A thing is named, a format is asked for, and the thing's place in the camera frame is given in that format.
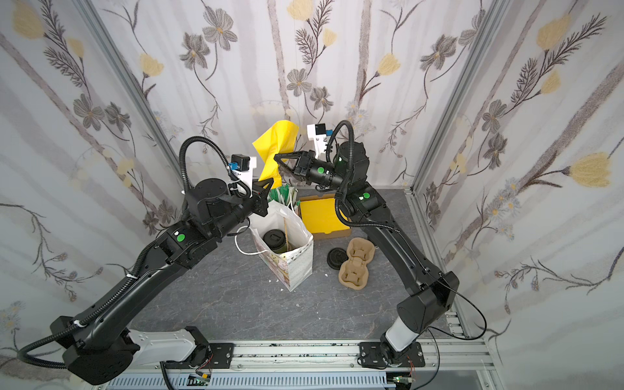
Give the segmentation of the yellow napkin sheets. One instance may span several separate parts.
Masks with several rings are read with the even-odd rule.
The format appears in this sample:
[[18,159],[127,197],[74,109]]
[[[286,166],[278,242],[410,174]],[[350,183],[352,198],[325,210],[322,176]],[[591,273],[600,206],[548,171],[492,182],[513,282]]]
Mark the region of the yellow napkin sheets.
[[274,123],[257,140],[253,147],[264,162],[264,167],[259,180],[273,179],[271,188],[277,189],[282,186],[279,166],[275,160],[277,154],[287,154],[294,151],[299,127],[289,120],[280,120]]

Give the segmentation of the white patterned paper bag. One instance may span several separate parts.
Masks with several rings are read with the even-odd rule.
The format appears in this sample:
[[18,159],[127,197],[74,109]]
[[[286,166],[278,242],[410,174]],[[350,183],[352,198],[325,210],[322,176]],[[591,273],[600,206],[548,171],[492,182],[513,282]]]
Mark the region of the white patterned paper bag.
[[250,234],[258,256],[290,292],[313,271],[314,238],[302,219],[287,206],[270,201],[264,217],[250,216]]

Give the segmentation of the brown paper straw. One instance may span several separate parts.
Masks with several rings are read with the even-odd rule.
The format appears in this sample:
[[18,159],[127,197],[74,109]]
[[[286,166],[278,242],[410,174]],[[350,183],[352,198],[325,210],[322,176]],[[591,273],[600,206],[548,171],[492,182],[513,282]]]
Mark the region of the brown paper straw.
[[288,234],[288,230],[286,229],[286,227],[284,227],[284,252],[289,252],[289,250],[290,250],[289,234]]

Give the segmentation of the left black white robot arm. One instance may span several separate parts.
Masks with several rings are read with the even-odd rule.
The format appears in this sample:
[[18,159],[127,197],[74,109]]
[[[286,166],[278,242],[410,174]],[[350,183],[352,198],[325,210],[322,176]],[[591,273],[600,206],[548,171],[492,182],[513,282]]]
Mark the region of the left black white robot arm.
[[[224,164],[231,182],[211,178],[192,185],[186,163],[194,143],[211,147]],[[60,316],[51,335],[27,344],[17,353],[21,362],[68,370],[92,385],[122,374],[144,351],[128,324],[169,284],[201,262],[224,237],[252,214],[267,215],[269,178],[251,184],[239,179],[224,152],[204,136],[185,140],[179,152],[185,211],[160,237],[139,253],[133,267],[98,302],[75,317]]]

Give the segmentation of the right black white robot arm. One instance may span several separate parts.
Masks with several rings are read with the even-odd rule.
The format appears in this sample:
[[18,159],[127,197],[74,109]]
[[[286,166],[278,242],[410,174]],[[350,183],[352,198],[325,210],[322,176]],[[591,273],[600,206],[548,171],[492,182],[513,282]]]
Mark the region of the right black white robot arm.
[[397,305],[398,317],[380,339],[379,362],[374,363],[371,354],[360,358],[366,368],[397,364],[459,297],[458,277],[440,270],[418,250],[386,201],[369,184],[370,160],[365,146],[355,140],[349,121],[336,125],[326,143],[324,159],[309,150],[276,154],[274,160],[299,180],[333,191],[339,221],[362,229],[397,272],[409,296]]

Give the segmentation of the green white straws bundle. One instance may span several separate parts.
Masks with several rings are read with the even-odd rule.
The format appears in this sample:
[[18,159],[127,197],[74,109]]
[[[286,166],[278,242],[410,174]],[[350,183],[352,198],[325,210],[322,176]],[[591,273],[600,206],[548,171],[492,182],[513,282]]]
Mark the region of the green white straws bundle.
[[291,185],[282,185],[279,188],[270,190],[268,199],[283,206],[287,206],[295,214],[299,214],[300,201],[298,200],[298,189]]

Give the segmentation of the black cup lid stack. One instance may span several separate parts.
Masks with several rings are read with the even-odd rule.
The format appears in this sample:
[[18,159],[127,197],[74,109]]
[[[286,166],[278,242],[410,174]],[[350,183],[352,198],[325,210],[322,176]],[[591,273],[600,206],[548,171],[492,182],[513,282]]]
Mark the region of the black cup lid stack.
[[339,271],[342,265],[349,260],[349,256],[343,248],[332,248],[327,255],[328,266],[336,271]]

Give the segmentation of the brown pulp cup carrier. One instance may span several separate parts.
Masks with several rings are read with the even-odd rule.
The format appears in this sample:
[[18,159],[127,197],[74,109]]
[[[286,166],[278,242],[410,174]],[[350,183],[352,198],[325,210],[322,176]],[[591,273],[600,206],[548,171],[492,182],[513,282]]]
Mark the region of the brown pulp cup carrier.
[[369,279],[368,264],[375,255],[375,245],[361,237],[356,237],[346,250],[348,259],[339,270],[339,282],[349,289],[362,290],[367,286]]

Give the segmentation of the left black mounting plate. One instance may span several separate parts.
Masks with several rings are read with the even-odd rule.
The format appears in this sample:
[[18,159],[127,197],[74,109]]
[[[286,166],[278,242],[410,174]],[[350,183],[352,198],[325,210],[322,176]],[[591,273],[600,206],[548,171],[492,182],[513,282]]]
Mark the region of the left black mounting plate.
[[199,344],[187,359],[164,362],[167,369],[229,369],[235,345],[233,343]]

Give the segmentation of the black mounting plate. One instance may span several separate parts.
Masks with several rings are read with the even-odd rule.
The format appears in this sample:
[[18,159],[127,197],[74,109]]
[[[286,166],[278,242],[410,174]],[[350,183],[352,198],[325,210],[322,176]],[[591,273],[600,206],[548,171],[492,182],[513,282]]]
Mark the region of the black mounting plate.
[[421,345],[414,342],[403,351],[395,351],[381,341],[364,341],[358,344],[357,363],[363,368],[384,370],[390,368],[421,368],[426,362]]
[[167,369],[229,369],[235,345],[233,343],[199,344],[187,359],[164,362]]

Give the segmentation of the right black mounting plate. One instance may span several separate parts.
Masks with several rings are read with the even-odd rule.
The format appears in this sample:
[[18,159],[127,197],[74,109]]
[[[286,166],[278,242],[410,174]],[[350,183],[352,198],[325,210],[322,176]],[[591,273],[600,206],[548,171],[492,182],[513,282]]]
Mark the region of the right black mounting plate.
[[426,362],[421,345],[414,342],[403,351],[395,351],[381,341],[364,341],[358,344],[357,363],[363,368],[384,370],[390,368],[421,368]]

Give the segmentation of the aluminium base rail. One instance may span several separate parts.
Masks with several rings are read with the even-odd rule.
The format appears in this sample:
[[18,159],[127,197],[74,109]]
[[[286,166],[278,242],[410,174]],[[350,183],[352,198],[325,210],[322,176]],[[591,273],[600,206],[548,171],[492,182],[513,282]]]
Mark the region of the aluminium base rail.
[[229,341],[229,369],[127,370],[105,389],[502,389],[484,342],[419,338],[425,367],[363,368],[364,341]]

